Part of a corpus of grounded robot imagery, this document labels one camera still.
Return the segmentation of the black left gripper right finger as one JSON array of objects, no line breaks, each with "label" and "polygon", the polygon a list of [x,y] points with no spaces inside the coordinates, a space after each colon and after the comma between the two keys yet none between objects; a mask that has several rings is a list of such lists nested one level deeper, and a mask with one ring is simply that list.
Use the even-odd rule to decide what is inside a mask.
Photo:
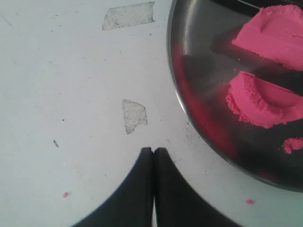
[{"label": "black left gripper right finger", "polygon": [[232,227],[187,183],[165,148],[153,155],[154,198],[159,227]]}]

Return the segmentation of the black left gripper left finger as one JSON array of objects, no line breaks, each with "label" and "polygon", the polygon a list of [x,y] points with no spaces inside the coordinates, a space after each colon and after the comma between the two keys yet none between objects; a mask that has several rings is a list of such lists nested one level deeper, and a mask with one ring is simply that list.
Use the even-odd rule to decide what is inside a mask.
[{"label": "black left gripper left finger", "polygon": [[153,152],[142,148],[127,177],[114,193],[76,227],[151,227]]}]

